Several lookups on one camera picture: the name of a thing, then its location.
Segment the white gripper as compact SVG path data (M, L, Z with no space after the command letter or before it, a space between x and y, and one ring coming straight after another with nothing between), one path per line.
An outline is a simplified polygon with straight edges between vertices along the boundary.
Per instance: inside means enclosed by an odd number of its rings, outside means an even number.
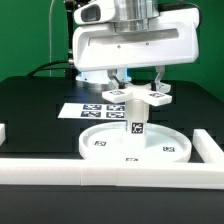
M195 8L165 11L149 21L144 32L118 33L111 23L84 25L73 35L74 65L80 71L108 70L111 89L124 89L119 68L156 66L151 82L156 90L165 73L164 65L191 63L199 55Z

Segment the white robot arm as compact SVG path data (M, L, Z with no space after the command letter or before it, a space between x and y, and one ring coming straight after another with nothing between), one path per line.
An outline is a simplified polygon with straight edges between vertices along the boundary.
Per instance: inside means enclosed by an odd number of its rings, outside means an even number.
M74 12L73 35L77 82L108 89L128 82L130 68L191 63L199 54L198 6L179 0L91 0Z

